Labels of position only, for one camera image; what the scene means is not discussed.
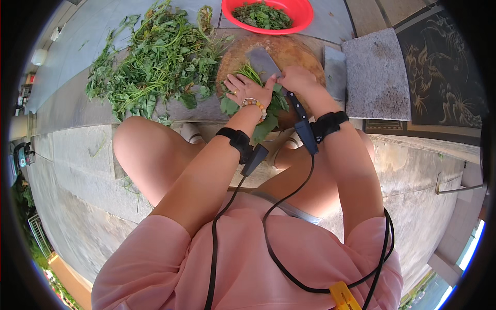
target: leafy greens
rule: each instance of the leafy greens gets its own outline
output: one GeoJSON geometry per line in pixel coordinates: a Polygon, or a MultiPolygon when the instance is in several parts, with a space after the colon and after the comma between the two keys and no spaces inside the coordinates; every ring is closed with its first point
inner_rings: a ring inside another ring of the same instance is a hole
{"type": "MultiPolygon", "coordinates": [[[[103,51],[91,65],[86,94],[89,99],[108,99],[119,121],[126,111],[151,119],[157,97],[164,102],[175,98],[194,109],[196,94],[207,98],[214,91],[220,49],[233,36],[215,37],[211,7],[200,9],[195,26],[186,19],[185,10],[176,7],[173,12],[170,2],[155,2],[136,31],[139,15],[126,16],[118,30],[109,32],[103,51]],[[119,62],[112,43],[126,27],[131,29],[129,54],[119,62]]],[[[170,123],[167,115],[159,122],[170,123]]]]}
{"type": "MultiPolygon", "coordinates": [[[[265,85],[265,83],[260,80],[259,73],[255,72],[249,62],[244,64],[238,71],[235,71],[235,73],[248,77],[262,87],[265,85]]],[[[223,84],[221,85],[224,89],[224,94],[220,98],[220,110],[227,115],[233,115],[239,110],[239,106],[236,102],[226,97],[228,90],[223,84]]],[[[272,100],[270,101],[270,105],[267,107],[267,117],[263,122],[255,126],[255,130],[253,131],[252,139],[255,143],[262,142],[274,128],[279,126],[277,116],[280,110],[289,112],[289,105],[286,102],[284,94],[282,93],[282,85],[276,83],[272,89],[272,100]]]]}
{"type": "Polygon", "coordinates": [[[289,29],[293,25],[293,20],[284,13],[283,9],[268,6],[265,1],[252,4],[245,2],[235,8],[232,14],[240,22],[256,28],[281,30],[289,29]]]}

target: woman's right hand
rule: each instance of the woman's right hand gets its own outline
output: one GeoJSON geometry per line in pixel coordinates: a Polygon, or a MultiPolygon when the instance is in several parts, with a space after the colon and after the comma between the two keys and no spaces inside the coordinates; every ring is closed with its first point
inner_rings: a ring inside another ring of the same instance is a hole
{"type": "Polygon", "coordinates": [[[318,85],[317,78],[313,73],[299,65],[291,65],[282,71],[282,77],[277,82],[284,88],[299,94],[318,85]]]}

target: leg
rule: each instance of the leg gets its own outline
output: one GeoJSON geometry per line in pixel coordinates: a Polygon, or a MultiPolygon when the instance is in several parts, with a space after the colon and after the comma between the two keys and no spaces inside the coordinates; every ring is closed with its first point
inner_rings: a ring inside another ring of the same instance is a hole
{"type": "MultiPolygon", "coordinates": [[[[363,131],[357,132],[373,160],[372,142],[363,131]]],[[[287,200],[292,206],[315,217],[325,217],[334,208],[340,207],[336,181],[330,173],[326,157],[326,151],[319,146],[312,177],[297,194],[287,200]]],[[[296,190],[308,177],[311,157],[304,146],[292,149],[289,144],[285,144],[279,150],[274,164],[278,169],[285,170],[260,185],[257,190],[282,199],[296,190]]]]}
{"type": "Polygon", "coordinates": [[[154,206],[205,146],[203,140],[191,144],[174,130],[142,117],[125,120],[113,144],[120,165],[154,206]]]}

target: woman's left hand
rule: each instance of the woman's left hand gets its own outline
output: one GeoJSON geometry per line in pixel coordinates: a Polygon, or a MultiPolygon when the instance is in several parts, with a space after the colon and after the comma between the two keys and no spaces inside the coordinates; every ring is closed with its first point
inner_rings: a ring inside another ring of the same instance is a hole
{"type": "Polygon", "coordinates": [[[272,100],[272,88],[276,83],[276,74],[273,74],[265,83],[265,87],[258,85],[253,80],[247,78],[242,74],[228,74],[224,84],[233,92],[227,93],[226,96],[232,101],[236,102],[239,106],[246,98],[253,98],[259,101],[265,108],[267,108],[272,100]]]}

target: beaded bracelet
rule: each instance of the beaded bracelet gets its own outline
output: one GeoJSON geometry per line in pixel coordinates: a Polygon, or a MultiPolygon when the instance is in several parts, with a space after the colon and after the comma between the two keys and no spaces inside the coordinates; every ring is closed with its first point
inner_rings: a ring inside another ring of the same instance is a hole
{"type": "Polygon", "coordinates": [[[267,109],[263,106],[263,104],[261,104],[260,101],[257,101],[255,98],[246,98],[243,100],[243,102],[241,102],[242,107],[246,107],[249,105],[256,105],[260,107],[260,109],[262,110],[262,117],[260,118],[258,123],[260,124],[261,122],[263,122],[263,120],[267,117],[267,109]]]}

